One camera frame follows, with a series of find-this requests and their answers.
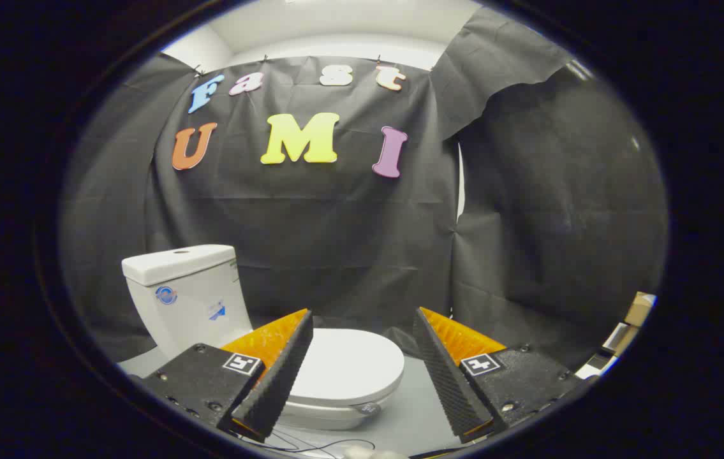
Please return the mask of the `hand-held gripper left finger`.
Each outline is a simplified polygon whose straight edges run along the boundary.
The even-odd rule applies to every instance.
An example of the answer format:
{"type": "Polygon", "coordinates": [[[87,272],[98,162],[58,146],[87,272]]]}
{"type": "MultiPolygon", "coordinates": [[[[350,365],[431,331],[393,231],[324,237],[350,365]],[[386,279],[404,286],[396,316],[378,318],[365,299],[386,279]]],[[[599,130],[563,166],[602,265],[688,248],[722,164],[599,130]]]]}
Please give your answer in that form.
{"type": "Polygon", "coordinates": [[[221,347],[195,343],[140,383],[205,425],[265,442],[312,339],[312,312],[298,310],[221,347]]]}

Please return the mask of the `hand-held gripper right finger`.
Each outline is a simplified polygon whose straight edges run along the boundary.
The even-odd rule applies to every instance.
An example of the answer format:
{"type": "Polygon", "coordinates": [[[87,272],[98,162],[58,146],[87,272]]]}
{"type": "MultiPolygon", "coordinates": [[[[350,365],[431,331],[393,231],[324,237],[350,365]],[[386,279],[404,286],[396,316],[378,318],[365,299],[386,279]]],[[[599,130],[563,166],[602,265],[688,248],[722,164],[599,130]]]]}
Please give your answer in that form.
{"type": "Polygon", "coordinates": [[[583,395],[581,378],[529,345],[508,347],[420,307],[412,334],[453,435],[461,442],[499,435],[583,395]]]}

